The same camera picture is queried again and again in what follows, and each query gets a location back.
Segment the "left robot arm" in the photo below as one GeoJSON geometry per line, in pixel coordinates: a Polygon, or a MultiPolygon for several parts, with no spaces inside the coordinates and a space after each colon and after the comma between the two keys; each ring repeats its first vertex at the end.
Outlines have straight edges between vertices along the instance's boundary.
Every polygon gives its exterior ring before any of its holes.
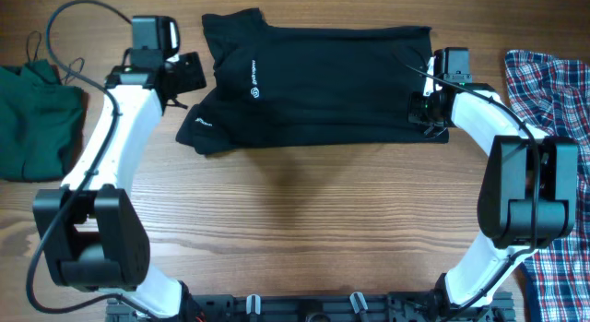
{"type": "Polygon", "coordinates": [[[51,315],[113,300],[147,321],[202,321],[187,286],[151,264],[148,235],[129,197],[167,102],[194,90],[202,69],[195,54],[133,50],[129,56],[101,86],[104,106],[82,156],[59,188],[35,197],[41,241],[27,271],[26,295],[34,309],[51,315]],[[56,285],[97,297],[67,307],[42,304],[34,292],[41,260],[56,285]]]}

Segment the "red blue plaid shirt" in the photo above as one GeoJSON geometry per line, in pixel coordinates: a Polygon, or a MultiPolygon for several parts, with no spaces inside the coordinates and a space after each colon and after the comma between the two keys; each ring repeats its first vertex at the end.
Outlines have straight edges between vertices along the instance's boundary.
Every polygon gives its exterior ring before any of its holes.
{"type": "Polygon", "coordinates": [[[528,258],[525,300],[532,321],[589,319],[589,65],[551,54],[510,50],[504,57],[513,110],[527,123],[578,145],[572,232],[528,258]]]}

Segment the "green drawstring bag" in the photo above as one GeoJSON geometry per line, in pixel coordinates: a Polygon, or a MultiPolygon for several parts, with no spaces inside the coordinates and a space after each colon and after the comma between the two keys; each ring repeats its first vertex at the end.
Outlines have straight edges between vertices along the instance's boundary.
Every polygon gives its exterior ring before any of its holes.
{"type": "Polygon", "coordinates": [[[63,82],[26,40],[27,62],[1,67],[1,178],[58,180],[70,171],[83,126],[84,92],[63,82]]]}

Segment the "black polo shirt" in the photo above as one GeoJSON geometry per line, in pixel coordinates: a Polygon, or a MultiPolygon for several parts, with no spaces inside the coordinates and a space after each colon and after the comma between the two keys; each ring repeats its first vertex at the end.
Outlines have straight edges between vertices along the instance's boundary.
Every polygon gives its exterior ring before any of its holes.
{"type": "Polygon", "coordinates": [[[446,143],[413,124],[430,30],[282,28],[257,8],[202,18],[216,81],[176,134],[200,155],[357,143],[446,143]]]}

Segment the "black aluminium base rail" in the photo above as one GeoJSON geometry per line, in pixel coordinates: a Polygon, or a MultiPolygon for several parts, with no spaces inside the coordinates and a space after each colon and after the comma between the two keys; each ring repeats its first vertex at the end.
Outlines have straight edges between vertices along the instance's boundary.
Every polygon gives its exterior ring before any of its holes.
{"type": "MultiPolygon", "coordinates": [[[[247,297],[195,295],[202,314],[186,321],[443,321],[430,319],[427,292],[349,296],[247,297]]],[[[488,306],[472,307],[448,321],[516,321],[510,292],[497,292],[488,306]]],[[[105,321],[149,321],[125,304],[109,300],[105,321]]]]}

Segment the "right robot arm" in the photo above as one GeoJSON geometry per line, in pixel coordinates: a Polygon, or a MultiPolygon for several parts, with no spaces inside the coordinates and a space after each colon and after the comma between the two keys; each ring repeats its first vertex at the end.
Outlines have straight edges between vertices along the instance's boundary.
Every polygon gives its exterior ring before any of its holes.
{"type": "Polygon", "coordinates": [[[479,232],[437,283],[435,309],[451,319],[490,305],[527,258],[566,237],[574,225],[578,151],[569,137],[527,124],[485,84],[413,92],[408,120],[429,130],[465,131],[488,157],[479,191],[479,232]]]}

